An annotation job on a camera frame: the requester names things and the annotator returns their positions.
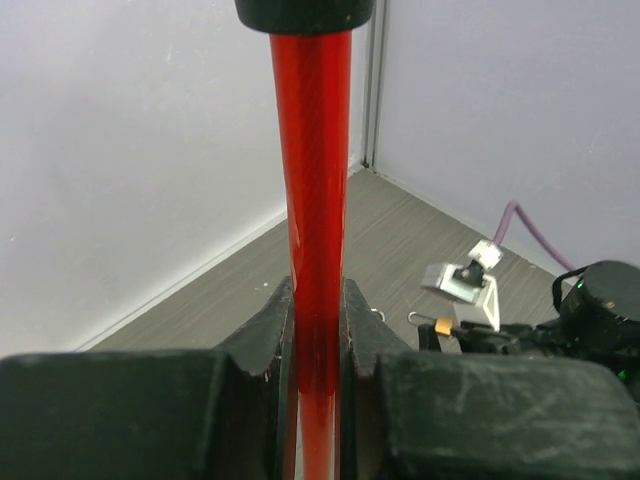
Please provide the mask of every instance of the white wall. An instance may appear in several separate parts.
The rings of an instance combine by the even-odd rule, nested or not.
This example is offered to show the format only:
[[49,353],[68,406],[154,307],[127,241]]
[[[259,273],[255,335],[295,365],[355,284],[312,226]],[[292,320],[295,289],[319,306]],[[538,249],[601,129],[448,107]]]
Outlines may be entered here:
[[[484,234],[517,198],[575,264],[640,264],[640,2],[403,0],[388,20],[380,172]],[[559,271],[515,223],[506,245]]]
[[232,0],[0,18],[0,355],[77,348],[281,218],[269,42]]

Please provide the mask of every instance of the baseboard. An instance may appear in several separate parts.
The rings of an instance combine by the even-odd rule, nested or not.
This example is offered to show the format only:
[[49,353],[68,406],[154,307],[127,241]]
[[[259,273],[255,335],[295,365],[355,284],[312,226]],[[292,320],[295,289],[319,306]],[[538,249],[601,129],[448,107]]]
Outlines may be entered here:
[[[362,166],[362,164],[360,162],[354,161],[354,159],[350,159],[348,175],[351,176],[354,173],[362,170],[363,168],[364,167]],[[205,273],[207,273],[213,267],[215,267],[219,263],[223,262],[224,260],[229,258],[234,253],[238,252],[239,250],[241,250],[242,248],[246,247],[251,242],[253,242],[257,238],[259,238],[260,236],[262,236],[265,233],[267,233],[269,230],[274,228],[280,222],[283,222],[286,218],[287,218],[287,210],[286,210],[286,205],[283,202],[281,211],[279,211],[275,216],[273,216],[272,218],[267,220],[262,225],[258,225],[256,227],[256,229],[254,231],[252,231],[249,235],[247,235],[246,237],[242,238],[240,241],[238,241],[237,243],[233,244],[230,248],[228,248],[227,250],[223,251],[219,255],[215,256],[214,258],[212,258],[211,260],[206,262],[204,265],[198,267],[195,271],[191,272],[189,275],[187,275],[186,277],[182,278],[180,281],[176,282],[171,287],[169,287],[168,289],[166,289],[165,291],[163,291],[162,293],[160,293],[159,295],[157,295],[156,297],[154,297],[150,301],[146,302],[144,305],[142,305],[138,309],[136,309],[133,312],[131,312],[129,315],[127,315],[124,318],[118,320],[117,322],[115,322],[113,325],[111,325],[106,330],[104,330],[104,331],[98,333],[97,335],[93,336],[90,340],[88,340],[86,342],[83,342],[80,346],[75,348],[75,351],[82,352],[82,351],[86,351],[86,350],[89,350],[89,349],[95,347],[96,345],[98,345],[100,342],[102,342],[107,337],[113,335],[114,333],[116,333],[121,328],[129,325],[136,318],[138,318],[139,316],[141,316],[144,313],[148,312],[153,307],[155,307],[156,305],[160,304],[161,302],[163,302],[164,300],[166,300],[167,298],[172,296],[178,290],[186,287],[188,284],[190,284],[191,282],[193,282],[194,280],[196,280],[200,276],[202,276]]]

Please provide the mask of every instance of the black cap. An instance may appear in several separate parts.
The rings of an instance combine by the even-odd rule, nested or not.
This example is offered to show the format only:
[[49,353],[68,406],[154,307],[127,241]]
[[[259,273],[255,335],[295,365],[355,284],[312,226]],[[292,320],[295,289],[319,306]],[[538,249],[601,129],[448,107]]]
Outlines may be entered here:
[[240,21],[260,32],[322,35],[365,24],[373,0],[236,0]]

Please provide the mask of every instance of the red plastic rod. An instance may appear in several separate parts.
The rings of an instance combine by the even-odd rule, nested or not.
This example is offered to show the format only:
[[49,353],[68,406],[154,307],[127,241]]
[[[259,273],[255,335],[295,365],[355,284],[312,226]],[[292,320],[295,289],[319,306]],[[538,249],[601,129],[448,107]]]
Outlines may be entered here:
[[338,400],[351,32],[271,35],[287,187],[304,474],[329,478]]

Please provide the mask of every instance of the purple cable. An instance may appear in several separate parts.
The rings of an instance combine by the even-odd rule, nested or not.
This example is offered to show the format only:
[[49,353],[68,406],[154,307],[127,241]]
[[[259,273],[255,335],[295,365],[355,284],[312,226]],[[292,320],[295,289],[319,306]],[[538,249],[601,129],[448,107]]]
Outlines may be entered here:
[[542,248],[544,248],[556,262],[558,262],[569,271],[575,270],[575,267],[571,265],[571,262],[564,258],[564,256],[560,252],[558,252],[546,238],[544,238],[544,235],[542,235],[540,230],[538,230],[538,228],[533,224],[529,216],[522,209],[522,206],[516,200],[511,200],[509,203],[507,203],[507,207],[504,209],[502,219],[500,220],[500,225],[498,225],[498,230],[496,230],[496,234],[493,236],[492,241],[495,245],[499,246],[502,243],[502,240],[504,240],[504,236],[507,234],[507,229],[511,224],[511,219],[513,218],[514,212],[518,214],[520,220],[522,220],[522,223],[524,223],[524,226],[527,227],[529,233],[533,235],[533,238],[538,241],[540,246],[542,246]]

